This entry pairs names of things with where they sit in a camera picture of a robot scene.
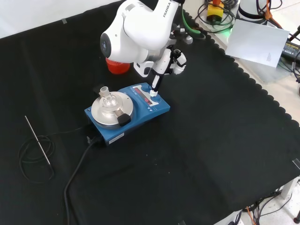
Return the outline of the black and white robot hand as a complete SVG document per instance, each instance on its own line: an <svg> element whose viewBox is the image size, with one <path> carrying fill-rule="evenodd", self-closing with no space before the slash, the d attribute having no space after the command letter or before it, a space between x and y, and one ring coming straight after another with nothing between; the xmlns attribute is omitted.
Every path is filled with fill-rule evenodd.
<svg viewBox="0 0 300 225"><path fill-rule="evenodd" d="M186 67L187 58L184 53L175 49L174 45L169 45L165 48L162 56L157 61L145 61L143 63L134 63L134 69L142 76L147 77L150 72L155 76L152 85L143 91L149 92L152 98L156 98L158 95L158 89L164 78L164 75L180 74Z"/></svg>

